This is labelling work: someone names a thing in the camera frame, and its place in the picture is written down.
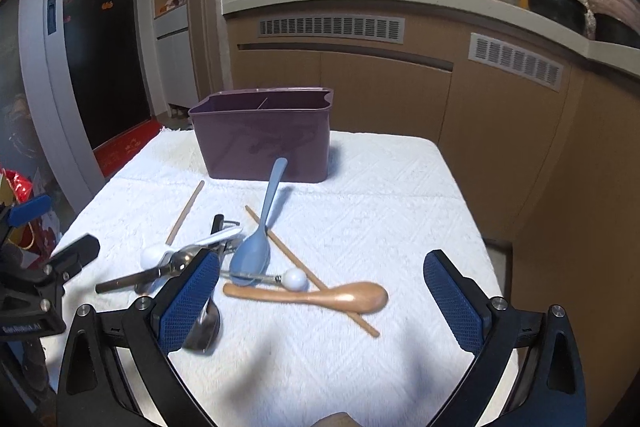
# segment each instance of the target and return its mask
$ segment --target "purple plastic bin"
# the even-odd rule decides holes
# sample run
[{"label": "purple plastic bin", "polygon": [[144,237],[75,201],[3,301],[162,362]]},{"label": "purple plastic bin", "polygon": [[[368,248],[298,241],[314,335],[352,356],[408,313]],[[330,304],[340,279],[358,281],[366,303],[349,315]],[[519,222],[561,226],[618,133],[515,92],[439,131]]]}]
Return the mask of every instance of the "purple plastic bin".
[{"label": "purple plastic bin", "polygon": [[285,182],[319,183],[329,158],[333,89],[240,89],[208,96],[189,115],[209,176],[267,181],[280,156]]}]

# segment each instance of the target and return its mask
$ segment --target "kitchen counter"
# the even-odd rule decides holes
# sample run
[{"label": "kitchen counter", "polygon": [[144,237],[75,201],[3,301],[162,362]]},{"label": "kitchen counter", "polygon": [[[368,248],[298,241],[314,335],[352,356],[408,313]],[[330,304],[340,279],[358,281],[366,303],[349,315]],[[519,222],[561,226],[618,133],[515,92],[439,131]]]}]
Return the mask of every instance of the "kitchen counter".
[{"label": "kitchen counter", "polygon": [[[221,0],[222,15],[293,2],[316,0]],[[536,13],[498,0],[391,0],[460,10],[522,28],[559,44],[587,60],[640,78],[640,50],[591,41]]]}]

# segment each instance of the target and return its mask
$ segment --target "wooden cabinet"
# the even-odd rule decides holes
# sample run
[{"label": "wooden cabinet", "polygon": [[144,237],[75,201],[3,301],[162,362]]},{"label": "wooden cabinet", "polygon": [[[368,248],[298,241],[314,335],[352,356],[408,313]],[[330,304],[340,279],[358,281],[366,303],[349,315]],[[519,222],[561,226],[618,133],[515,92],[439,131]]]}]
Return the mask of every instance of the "wooden cabinet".
[{"label": "wooden cabinet", "polygon": [[562,114],[570,67],[556,92],[470,60],[456,63],[440,150],[483,237],[510,241]]},{"label": "wooden cabinet", "polygon": [[637,81],[588,73],[558,164],[513,242],[513,304],[566,309],[591,427],[640,369],[639,141]]},{"label": "wooden cabinet", "polygon": [[320,55],[321,85],[335,91],[332,129],[438,142],[449,71],[365,55]]},{"label": "wooden cabinet", "polygon": [[296,50],[240,50],[232,55],[234,89],[320,85],[320,54]]}]

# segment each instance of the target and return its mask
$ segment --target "screw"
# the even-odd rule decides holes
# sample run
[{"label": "screw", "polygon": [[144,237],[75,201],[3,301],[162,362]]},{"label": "screw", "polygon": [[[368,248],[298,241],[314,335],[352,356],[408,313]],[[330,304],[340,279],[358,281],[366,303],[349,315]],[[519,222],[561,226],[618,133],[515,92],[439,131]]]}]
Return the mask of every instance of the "screw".
[{"label": "screw", "polygon": [[137,310],[146,310],[151,306],[151,297],[141,297],[140,299],[136,299],[136,309]]},{"label": "screw", "polygon": [[556,317],[564,317],[565,313],[564,313],[564,308],[562,308],[562,306],[559,306],[557,304],[554,304],[553,306],[551,306],[551,312],[556,316]]},{"label": "screw", "polygon": [[83,304],[82,306],[78,307],[78,309],[76,310],[76,313],[78,314],[79,317],[85,317],[89,314],[90,311],[91,311],[91,305]]},{"label": "screw", "polygon": [[493,299],[491,299],[491,306],[493,306],[497,310],[502,311],[509,307],[509,303],[502,297],[494,297]]}]

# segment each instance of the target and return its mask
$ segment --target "cabinet door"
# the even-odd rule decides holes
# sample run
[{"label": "cabinet door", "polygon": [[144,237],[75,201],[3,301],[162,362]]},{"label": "cabinet door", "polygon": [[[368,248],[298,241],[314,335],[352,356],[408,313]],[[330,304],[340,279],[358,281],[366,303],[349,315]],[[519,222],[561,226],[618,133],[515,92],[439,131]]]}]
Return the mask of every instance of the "cabinet door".
[{"label": "cabinet door", "polygon": [[251,87],[317,87],[319,52],[240,50],[232,55],[234,89]]},{"label": "cabinet door", "polygon": [[331,128],[438,142],[451,73],[388,58],[322,52],[321,84],[335,91]]},{"label": "cabinet door", "polygon": [[198,92],[193,74],[188,32],[158,39],[156,49],[166,102],[181,107],[196,105]]},{"label": "cabinet door", "polygon": [[570,68],[556,92],[516,74],[457,62],[439,147],[483,237],[510,241],[560,120]]}]

